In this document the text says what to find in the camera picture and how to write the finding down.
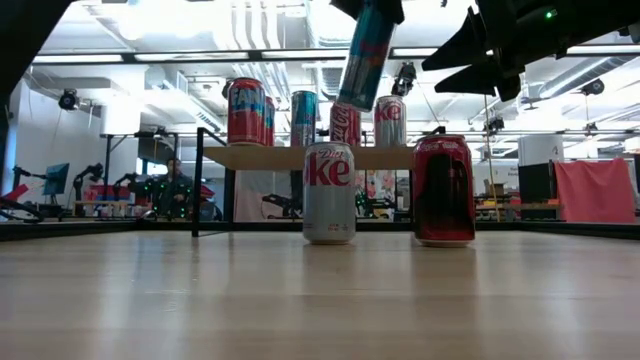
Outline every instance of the wooden shelf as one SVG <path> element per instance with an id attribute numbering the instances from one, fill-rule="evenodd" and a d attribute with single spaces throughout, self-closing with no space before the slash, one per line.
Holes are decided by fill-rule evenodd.
<path id="1" fill-rule="evenodd" d="M 302 170 L 304 147 L 205 147 L 204 156 L 231 170 Z M 353 147 L 357 170 L 408 170 L 413 148 Z"/>

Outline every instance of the silver can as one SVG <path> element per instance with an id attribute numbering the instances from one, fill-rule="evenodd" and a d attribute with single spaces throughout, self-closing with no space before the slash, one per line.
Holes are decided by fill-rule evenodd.
<path id="1" fill-rule="evenodd" d="M 407 106 L 400 96 L 380 97 L 373 116 L 376 146 L 407 145 Z"/>
<path id="2" fill-rule="evenodd" d="M 307 148 L 302 233 L 312 244 L 346 244 L 355 236 L 355 173 L 349 145 L 326 142 Z"/>
<path id="3" fill-rule="evenodd" d="M 291 146 L 308 146 L 316 139 L 318 95 L 296 91 L 291 97 Z"/>

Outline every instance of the red can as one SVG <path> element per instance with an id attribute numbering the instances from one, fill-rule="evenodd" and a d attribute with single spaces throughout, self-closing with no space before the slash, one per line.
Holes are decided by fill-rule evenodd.
<path id="1" fill-rule="evenodd" d="M 262 83 L 238 78 L 229 87 L 229 145 L 262 145 L 266 97 Z"/>
<path id="2" fill-rule="evenodd" d="M 273 99 L 267 96 L 267 102 L 264 111 L 264 145 L 273 146 L 276 142 L 275 139 L 275 118 L 276 118 L 276 106 L 273 104 Z"/>
<path id="3" fill-rule="evenodd" d="M 414 234 L 427 246 L 461 247 L 475 238 L 471 151 L 464 137 L 433 135 L 413 150 Z"/>
<path id="4" fill-rule="evenodd" d="M 331 107 L 329 139 L 351 146 L 360 146 L 361 115 L 350 105 L 334 103 Z"/>
<path id="5" fill-rule="evenodd" d="M 400 96 L 382 96 L 373 115 L 376 146 L 407 146 L 407 106 Z"/>

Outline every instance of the monitor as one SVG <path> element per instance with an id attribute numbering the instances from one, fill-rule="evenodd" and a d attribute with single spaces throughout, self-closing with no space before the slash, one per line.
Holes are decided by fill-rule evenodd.
<path id="1" fill-rule="evenodd" d="M 46 175 L 47 180 L 44 183 L 42 195 L 64 194 L 67 176 L 69 175 L 69 163 L 49 166 Z"/>

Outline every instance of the wooden table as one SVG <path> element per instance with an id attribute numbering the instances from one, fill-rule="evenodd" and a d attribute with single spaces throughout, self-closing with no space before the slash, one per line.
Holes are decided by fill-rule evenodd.
<path id="1" fill-rule="evenodd" d="M 212 146 L 204 156 L 231 170 L 302 170 L 304 147 Z M 352 147 L 357 170 L 408 170 L 413 148 Z"/>
<path id="2" fill-rule="evenodd" d="M 479 232 L 1 242 L 2 360 L 640 359 L 638 243 Z"/>

